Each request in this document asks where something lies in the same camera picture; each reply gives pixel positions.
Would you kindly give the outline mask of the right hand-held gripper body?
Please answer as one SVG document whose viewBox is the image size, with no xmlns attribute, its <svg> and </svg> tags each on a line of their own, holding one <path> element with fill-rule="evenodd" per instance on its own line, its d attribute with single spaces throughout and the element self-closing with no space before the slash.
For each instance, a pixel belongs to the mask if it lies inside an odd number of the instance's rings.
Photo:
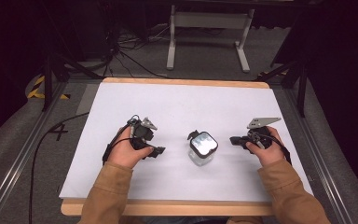
<svg viewBox="0 0 358 224">
<path fill-rule="evenodd" d="M 262 149 L 267 149 L 273 142 L 281 146 L 281 142 L 270 134 L 268 125 L 281 120 L 281 118 L 254 118 L 247 126 L 248 142 Z"/>
</svg>

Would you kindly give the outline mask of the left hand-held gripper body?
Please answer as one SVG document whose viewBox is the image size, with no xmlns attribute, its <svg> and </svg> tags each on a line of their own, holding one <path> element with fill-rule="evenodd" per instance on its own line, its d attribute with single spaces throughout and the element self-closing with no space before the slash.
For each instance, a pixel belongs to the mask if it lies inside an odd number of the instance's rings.
<svg viewBox="0 0 358 224">
<path fill-rule="evenodd" d="M 131 127 L 130 142 L 134 149 L 142 149 L 148 147 L 147 142 L 154 137 L 154 131 L 158 128 L 149 118 L 140 119 L 138 115 L 134 115 L 128 121 Z"/>
</svg>

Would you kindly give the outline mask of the person's right hand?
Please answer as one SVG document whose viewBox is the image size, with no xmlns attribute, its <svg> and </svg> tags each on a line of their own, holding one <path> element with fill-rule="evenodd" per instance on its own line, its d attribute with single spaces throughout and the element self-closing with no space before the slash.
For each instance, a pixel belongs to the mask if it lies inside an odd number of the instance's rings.
<svg viewBox="0 0 358 224">
<path fill-rule="evenodd" d="M 277 139 L 278 143 L 273 142 L 272 145 L 267 149 L 262 149 L 251 142 L 246 144 L 248 149 L 257 156 L 263 167 L 266 167 L 275 161 L 281 161 L 285 159 L 285 156 L 282 152 L 282 139 L 280 138 L 277 130 L 272 127 L 268 127 L 268 131 L 271 136 Z"/>
</svg>

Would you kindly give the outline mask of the person's left hand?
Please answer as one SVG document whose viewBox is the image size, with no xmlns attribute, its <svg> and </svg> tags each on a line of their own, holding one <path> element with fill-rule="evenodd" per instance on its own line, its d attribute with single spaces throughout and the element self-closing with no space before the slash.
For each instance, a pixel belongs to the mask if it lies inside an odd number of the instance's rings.
<svg viewBox="0 0 358 224">
<path fill-rule="evenodd" d="M 107 159 L 108 162 L 132 169 L 140 160 L 147 157 L 152 151 L 152 147 L 134 149 L 129 137 L 131 128 L 120 128 L 120 135 L 114 143 L 112 151 Z"/>
</svg>

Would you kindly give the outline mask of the clear square jar with lid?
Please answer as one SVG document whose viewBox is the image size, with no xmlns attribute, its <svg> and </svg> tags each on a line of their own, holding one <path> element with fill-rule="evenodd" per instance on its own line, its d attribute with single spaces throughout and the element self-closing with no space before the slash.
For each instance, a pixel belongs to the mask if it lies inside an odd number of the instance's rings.
<svg viewBox="0 0 358 224">
<path fill-rule="evenodd" d="M 207 132 L 195 130 L 189 134 L 187 140 L 190 146 L 187 155 L 197 166 L 209 163 L 218 149 L 217 141 Z"/>
</svg>

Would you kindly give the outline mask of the white table mat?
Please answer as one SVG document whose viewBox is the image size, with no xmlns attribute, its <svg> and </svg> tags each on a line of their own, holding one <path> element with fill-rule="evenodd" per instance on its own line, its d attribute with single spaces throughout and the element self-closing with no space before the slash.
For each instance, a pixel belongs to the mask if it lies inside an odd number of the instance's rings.
<svg viewBox="0 0 358 224">
<path fill-rule="evenodd" d="M 254 118 L 281 118 L 274 123 L 300 178 L 307 176 L 271 89 L 187 85 L 103 83 L 99 86 L 76 153 L 63 183 L 61 198 L 87 197 L 102 168 L 107 144 L 134 115 L 149 118 L 157 130 L 152 145 L 166 147 L 156 158 L 134 168 L 133 200 L 266 202 L 256 156 L 234 146 Z M 188 157 L 190 133 L 209 133 L 218 143 L 213 159 L 197 166 Z"/>
</svg>

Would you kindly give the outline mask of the wooden table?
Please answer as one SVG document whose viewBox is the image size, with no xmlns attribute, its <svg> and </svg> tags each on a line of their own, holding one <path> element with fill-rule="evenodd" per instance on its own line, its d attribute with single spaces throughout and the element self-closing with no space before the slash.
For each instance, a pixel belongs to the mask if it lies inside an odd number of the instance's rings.
<svg viewBox="0 0 358 224">
<path fill-rule="evenodd" d="M 269 89 L 263 82 L 211 81 L 211 80 L 168 80 L 146 78 L 107 78 L 103 83 L 134 83 L 187 85 L 207 87 L 237 87 Z M 84 199 L 66 198 L 62 202 L 62 212 L 67 216 L 79 215 Z M 268 216 L 272 212 L 269 201 L 266 202 L 224 202 L 224 201 L 168 201 L 133 200 L 125 209 L 128 216 Z"/>
</svg>

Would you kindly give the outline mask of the black tripod stand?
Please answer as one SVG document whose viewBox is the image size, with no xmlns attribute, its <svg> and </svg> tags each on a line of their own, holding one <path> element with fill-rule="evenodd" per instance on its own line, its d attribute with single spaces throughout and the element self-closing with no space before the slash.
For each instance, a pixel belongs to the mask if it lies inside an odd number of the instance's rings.
<svg viewBox="0 0 358 224">
<path fill-rule="evenodd" d="M 53 102 L 53 79 L 56 77 L 59 83 L 65 83 L 69 80 L 69 72 L 65 67 L 66 64 L 69 64 L 75 70 L 91 77 L 93 79 L 103 79 L 103 77 L 98 76 L 87 67 L 81 65 L 80 63 L 60 54 L 54 50 L 51 50 L 48 53 L 48 57 L 45 60 L 44 64 L 44 77 L 45 77 L 45 99 L 43 112 L 47 111 L 48 108 L 52 105 Z"/>
<path fill-rule="evenodd" d="M 281 81 L 281 86 L 284 89 L 292 89 L 296 83 L 298 83 L 298 92 L 296 98 L 296 108 L 299 112 L 299 115 L 305 117 L 305 94 L 307 86 L 307 71 L 304 63 L 299 61 L 291 61 L 287 64 L 281 65 L 278 68 L 273 69 L 270 72 L 262 72 L 257 76 L 255 81 L 266 82 L 267 80 L 276 77 L 277 75 L 285 72 L 283 80 Z"/>
</svg>

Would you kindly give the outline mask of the yellow black floor tape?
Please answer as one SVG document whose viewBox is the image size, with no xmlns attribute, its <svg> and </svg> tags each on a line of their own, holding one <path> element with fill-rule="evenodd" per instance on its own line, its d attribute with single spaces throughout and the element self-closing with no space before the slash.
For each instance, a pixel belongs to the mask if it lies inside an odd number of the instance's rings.
<svg viewBox="0 0 358 224">
<path fill-rule="evenodd" d="M 27 95 L 27 98 L 38 98 L 38 99 L 44 99 L 45 98 L 45 94 L 41 93 L 39 91 L 40 87 L 42 86 L 42 84 L 45 81 L 45 77 L 43 75 L 41 75 L 34 83 L 32 89 L 30 90 L 30 92 Z"/>
</svg>

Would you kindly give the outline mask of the white metal stand frame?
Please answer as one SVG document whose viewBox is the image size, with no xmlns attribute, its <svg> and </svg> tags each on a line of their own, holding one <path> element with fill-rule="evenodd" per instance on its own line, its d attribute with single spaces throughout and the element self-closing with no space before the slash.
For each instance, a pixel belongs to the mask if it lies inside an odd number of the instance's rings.
<svg viewBox="0 0 358 224">
<path fill-rule="evenodd" d="M 173 70 L 176 50 L 175 29 L 183 28 L 213 28 L 213 29 L 236 29 L 242 30 L 241 39 L 235 42 L 235 49 L 244 73 L 250 72 L 244 45 L 251 28 L 255 11 L 249 9 L 243 14 L 227 14 L 212 12 L 182 12 L 177 11 L 175 5 L 171 6 L 170 15 L 170 44 L 166 68 Z"/>
</svg>

